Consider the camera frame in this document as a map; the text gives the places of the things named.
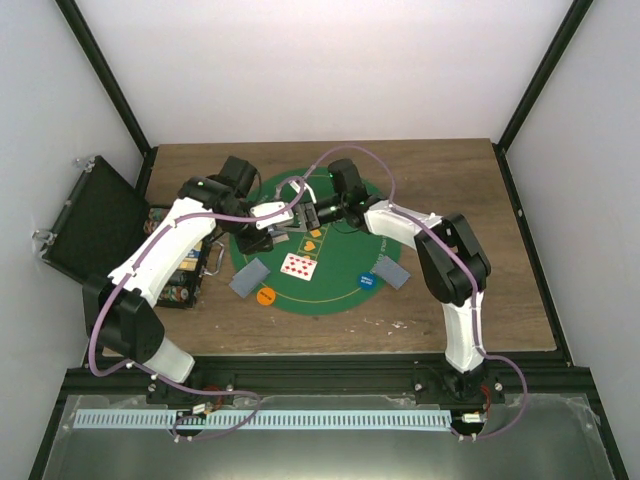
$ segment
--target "robotic arm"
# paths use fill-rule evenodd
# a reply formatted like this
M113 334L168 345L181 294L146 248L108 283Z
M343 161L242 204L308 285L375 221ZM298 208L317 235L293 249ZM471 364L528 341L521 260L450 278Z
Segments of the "robotic arm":
M167 217L131 258L108 278L92 276L83 286L88 334L91 335L106 298L129 275L105 317L98 343L182 383L193 368L193 357L165 336L153 307L169 276L190 249L218 226L234 235L242 253L265 252L273 248L274 239L282 230L312 230L344 218L354 228L392 238L418 252L427 287L443 305L447 361L460 374L477 369L482 357L474 342L468 278L420 226L392 211L388 200L367 192L351 160L333 162L329 172L334 195L318 201L310 192L311 202L298 203L292 210L284 211L284 202L251 205L245 200L256 170L244 160L230 157L220 174L190 179L178 193L179 198ZM298 191L301 188L291 185ZM485 289L491 267L462 215L440 217L400 207L394 210L417 218L457 251L480 291ZM264 217L280 211L269 219L251 223L226 219ZM226 218L216 221L212 212ZM477 296L478 310L481 300L482 293Z

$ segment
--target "playing card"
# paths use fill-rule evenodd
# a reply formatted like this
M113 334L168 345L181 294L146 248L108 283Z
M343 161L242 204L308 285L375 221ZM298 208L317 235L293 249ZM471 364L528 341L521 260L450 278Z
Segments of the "playing card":
M313 276L313 271L316 269L318 262L309 258L299 257L293 253L287 254L280 271L291 275L292 277L301 278L302 280L309 281Z

